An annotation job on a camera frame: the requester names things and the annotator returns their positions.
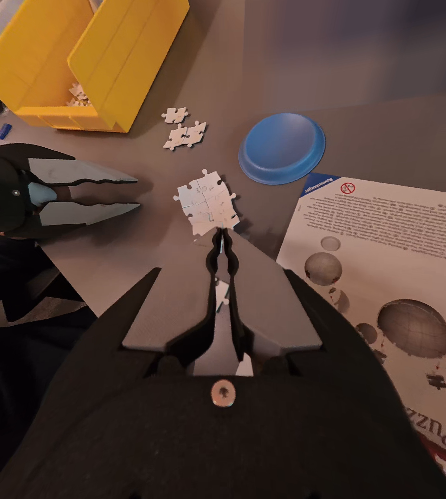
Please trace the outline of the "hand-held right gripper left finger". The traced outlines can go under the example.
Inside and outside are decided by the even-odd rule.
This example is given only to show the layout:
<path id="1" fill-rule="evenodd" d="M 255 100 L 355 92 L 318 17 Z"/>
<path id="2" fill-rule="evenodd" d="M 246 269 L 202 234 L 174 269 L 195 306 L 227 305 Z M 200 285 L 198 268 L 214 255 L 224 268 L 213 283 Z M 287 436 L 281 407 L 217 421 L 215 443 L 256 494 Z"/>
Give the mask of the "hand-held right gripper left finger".
<path id="1" fill-rule="evenodd" d="M 212 228 L 161 268 L 122 341 L 125 348 L 172 355 L 184 367 L 210 348 L 221 240 L 222 229 Z"/>

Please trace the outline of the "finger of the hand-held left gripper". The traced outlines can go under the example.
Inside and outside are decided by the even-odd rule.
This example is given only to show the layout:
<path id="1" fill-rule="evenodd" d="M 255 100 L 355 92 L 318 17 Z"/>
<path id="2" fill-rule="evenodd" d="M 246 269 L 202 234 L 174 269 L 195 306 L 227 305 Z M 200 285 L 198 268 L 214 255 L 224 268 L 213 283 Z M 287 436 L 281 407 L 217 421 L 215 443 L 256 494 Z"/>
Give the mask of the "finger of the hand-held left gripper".
<path id="1" fill-rule="evenodd" d="M 38 183 L 48 187 L 69 187 L 82 183 L 133 184 L 138 179 L 118 170 L 83 160 L 29 158 L 29 169 Z"/>
<path id="2" fill-rule="evenodd" d="M 126 214 L 140 207 L 140 203 L 83 205 L 75 202 L 49 202 L 39 212 L 42 227 L 93 225 Z"/>

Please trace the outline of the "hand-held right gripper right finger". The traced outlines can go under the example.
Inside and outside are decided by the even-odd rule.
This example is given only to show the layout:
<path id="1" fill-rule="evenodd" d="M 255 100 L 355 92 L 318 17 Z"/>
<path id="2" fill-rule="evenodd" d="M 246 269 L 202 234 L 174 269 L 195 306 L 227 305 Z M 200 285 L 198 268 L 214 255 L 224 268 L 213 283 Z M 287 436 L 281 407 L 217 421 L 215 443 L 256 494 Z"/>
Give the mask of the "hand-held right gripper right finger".
<path id="1" fill-rule="evenodd" d="M 318 350 L 322 341 L 281 265 L 231 229 L 222 230 L 230 275 L 231 334 L 239 361 Z"/>

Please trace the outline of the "white assembled puzzle section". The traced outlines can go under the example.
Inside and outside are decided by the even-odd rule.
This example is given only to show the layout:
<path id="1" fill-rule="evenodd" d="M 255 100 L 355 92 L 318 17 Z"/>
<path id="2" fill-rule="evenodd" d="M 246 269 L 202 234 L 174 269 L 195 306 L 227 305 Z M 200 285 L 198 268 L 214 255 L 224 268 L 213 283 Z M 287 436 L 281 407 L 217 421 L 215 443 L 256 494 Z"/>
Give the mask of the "white assembled puzzle section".
<path id="1" fill-rule="evenodd" d="M 194 236 L 202 236 L 212 228 L 233 229 L 240 221 L 233 206 L 236 194 L 229 192 L 216 171 L 203 169 L 202 174 L 178 187 L 173 200 L 180 203 Z"/>

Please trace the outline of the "white puzzle piece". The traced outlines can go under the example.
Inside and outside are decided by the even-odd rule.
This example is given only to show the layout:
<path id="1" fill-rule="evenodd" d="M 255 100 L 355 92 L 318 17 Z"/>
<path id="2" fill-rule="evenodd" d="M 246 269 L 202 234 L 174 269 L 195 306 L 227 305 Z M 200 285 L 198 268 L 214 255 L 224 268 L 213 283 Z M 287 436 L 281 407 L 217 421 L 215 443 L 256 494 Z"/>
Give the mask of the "white puzzle piece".
<path id="1" fill-rule="evenodd" d="M 215 311 L 216 313 L 220 312 L 221 307 L 229 305 L 229 283 L 226 283 L 220 278 L 215 278 L 215 293 L 216 293 L 216 304 Z"/>
<path id="2" fill-rule="evenodd" d="M 175 148 L 184 145 L 187 133 L 188 127 L 183 127 L 181 123 L 178 123 L 177 128 L 170 131 L 169 137 L 164 143 L 163 148 L 174 151 Z"/>
<path id="3" fill-rule="evenodd" d="M 189 115 L 186 107 L 183 108 L 168 108 L 161 117 L 167 124 L 181 124 L 185 118 Z"/>
<path id="4" fill-rule="evenodd" d="M 186 133 L 183 138 L 183 145 L 191 148 L 195 144 L 199 143 L 204 136 L 206 131 L 207 122 L 199 122 L 195 121 L 195 124 L 192 127 L 188 127 Z"/>

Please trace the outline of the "pile of loose puzzle pieces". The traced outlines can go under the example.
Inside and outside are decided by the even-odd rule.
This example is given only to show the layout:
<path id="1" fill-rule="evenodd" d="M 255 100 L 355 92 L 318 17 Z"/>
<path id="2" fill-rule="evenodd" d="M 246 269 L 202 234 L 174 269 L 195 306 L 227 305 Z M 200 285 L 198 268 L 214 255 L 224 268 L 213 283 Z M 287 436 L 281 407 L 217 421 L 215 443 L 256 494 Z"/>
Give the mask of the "pile of loose puzzle pieces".
<path id="1" fill-rule="evenodd" d="M 92 107 L 89 97 L 86 95 L 82 89 L 82 85 L 79 83 L 73 83 L 72 87 L 69 89 L 72 98 L 66 103 L 68 107 Z"/>

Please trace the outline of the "printed puzzle box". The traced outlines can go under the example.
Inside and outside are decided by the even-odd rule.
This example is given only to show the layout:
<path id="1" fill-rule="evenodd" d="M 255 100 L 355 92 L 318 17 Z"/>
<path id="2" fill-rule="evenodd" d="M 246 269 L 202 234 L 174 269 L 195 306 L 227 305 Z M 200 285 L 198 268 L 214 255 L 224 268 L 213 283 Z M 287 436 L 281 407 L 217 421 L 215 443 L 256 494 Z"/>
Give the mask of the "printed puzzle box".
<path id="1" fill-rule="evenodd" d="M 357 329 L 446 474 L 446 193 L 310 173 L 276 261 Z"/>

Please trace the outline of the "blue round puzzle stand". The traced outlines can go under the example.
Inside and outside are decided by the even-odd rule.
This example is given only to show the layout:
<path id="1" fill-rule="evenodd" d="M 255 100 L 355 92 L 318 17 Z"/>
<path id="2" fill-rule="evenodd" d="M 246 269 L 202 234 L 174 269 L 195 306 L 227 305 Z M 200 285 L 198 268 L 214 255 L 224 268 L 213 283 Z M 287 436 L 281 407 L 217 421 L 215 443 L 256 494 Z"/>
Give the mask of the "blue round puzzle stand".
<path id="1" fill-rule="evenodd" d="M 313 171 L 326 137 L 307 116 L 279 113 L 258 122 L 242 141 L 238 161 L 245 175 L 264 185 L 284 185 Z"/>

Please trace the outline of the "yellow storage bin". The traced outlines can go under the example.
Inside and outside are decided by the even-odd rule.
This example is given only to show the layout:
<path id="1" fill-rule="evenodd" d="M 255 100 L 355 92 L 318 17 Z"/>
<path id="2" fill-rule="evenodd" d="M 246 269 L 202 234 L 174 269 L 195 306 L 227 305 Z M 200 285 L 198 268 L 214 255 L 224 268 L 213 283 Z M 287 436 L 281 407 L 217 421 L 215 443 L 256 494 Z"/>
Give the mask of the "yellow storage bin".
<path id="1" fill-rule="evenodd" d="M 30 126 L 127 133 L 188 1 L 24 1 L 0 34 L 0 100 Z M 92 107 L 68 107 L 73 83 Z"/>

